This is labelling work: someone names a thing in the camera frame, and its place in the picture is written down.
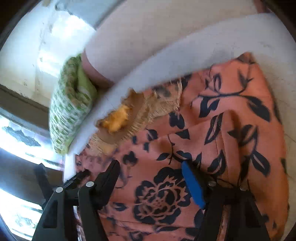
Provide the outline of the orange black floral garment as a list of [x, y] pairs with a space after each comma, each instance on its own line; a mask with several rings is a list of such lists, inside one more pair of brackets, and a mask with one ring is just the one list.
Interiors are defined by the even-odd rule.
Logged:
[[182, 162], [221, 186], [250, 191], [270, 239], [281, 239], [289, 210], [284, 131], [252, 54], [132, 91], [119, 111], [125, 128], [110, 133], [108, 118], [99, 120], [75, 157], [90, 180], [120, 163], [99, 213], [109, 240], [194, 239], [204, 211], [186, 187]]

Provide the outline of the stained glass window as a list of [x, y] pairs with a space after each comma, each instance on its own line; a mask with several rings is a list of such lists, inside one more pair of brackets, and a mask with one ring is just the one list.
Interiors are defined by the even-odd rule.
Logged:
[[1, 116], [1, 217], [19, 240], [31, 240], [45, 202], [34, 168], [45, 166], [52, 187], [63, 182], [64, 163], [51, 141]]

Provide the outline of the green white patterned pillow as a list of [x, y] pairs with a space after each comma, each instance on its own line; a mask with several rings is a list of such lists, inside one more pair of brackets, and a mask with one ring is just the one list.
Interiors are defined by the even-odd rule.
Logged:
[[57, 154], [67, 154], [96, 97], [97, 90], [83, 70], [81, 55], [69, 58], [62, 67], [50, 103], [49, 130]]

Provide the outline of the light blue pillow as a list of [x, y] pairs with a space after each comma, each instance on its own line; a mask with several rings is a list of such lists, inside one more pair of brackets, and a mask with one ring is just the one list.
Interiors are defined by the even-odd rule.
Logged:
[[55, 9], [79, 17], [95, 29], [122, 2], [123, 0], [58, 1]]

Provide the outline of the pink bolster cushion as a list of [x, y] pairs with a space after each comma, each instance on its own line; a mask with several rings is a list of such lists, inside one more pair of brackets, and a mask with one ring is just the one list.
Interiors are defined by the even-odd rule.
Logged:
[[264, 1], [124, 1], [97, 28], [82, 68], [109, 88], [167, 45], [230, 18], [268, 11]]

